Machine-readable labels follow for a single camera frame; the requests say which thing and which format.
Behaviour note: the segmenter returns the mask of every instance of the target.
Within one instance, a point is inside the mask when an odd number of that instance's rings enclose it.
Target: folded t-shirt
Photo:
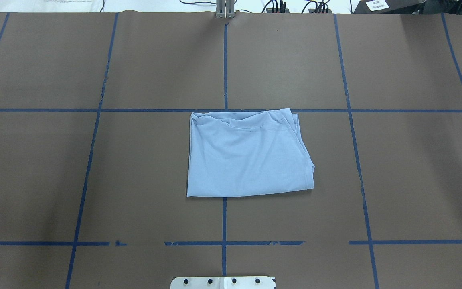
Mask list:
[[[314,170],[299,117],[289,108],[191,115],[187,196],[313,189]]]

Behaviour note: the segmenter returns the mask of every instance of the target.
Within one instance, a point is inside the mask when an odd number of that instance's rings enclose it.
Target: sticker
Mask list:
[[[374,1],[368,1],[365,3],[367,4],[368,9],[370,9],[370,11],[378,11],[378,10],[390,8],[390,6],[388,6],[385,0],[374,0]]]

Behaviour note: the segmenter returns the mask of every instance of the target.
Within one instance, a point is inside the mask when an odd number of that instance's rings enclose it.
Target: black wire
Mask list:
[[[309,1],[309,0],[308,0],[308,3],[306,3],[306,5],[304,6],[304,8],[302,8],[301,14],[304,13],[304,10],[306,10],[306,7],[307,7],[308,5],[310,5],[311,3],[315,3],[315,10],[317,10],[318,2]]]
[[[320,13],[321,9],[325,9],[325,8],[324,8],[324,7],[325,7],[324,5],[326,5],[326,3],[320,2],[320,5],[317,6],[317,9],[315,9],[315,10],[313,11],[313,13],[315,13],[315,14],[316,14],[316,13]]]
[[[266,7],[268,6],[268,4],[270,4],[272,2],[272,13],[274,12],[274,2],[277,4],[277,0],[270,0],[268,1],[266,4],[265,4],[265,7],[263,8],[263,10],[261,11],[262,13],[266,10]]]
[[[212,4],[212,5],[216,5],[216,3],[213,3],[213,2],[208,2],[208,1],[200,1],[200,2],[184,2],[182,0],[179,0],[179,2],[183,3],[183,4]]]
[[[327,0],[326,2],[322,1],[320,5],[318,6],[318,11],[313,11],[313,13],[322,13],[322,14],[329,13],[329,5],[327,5],[329,1],[330,0]]]

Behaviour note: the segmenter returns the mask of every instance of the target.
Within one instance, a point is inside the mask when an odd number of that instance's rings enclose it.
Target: metal bracket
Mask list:
[[[170,289],[276,289],[275,277],[177,277]]]
[[[217,18],[234,18],[235,0],[217,0]]]

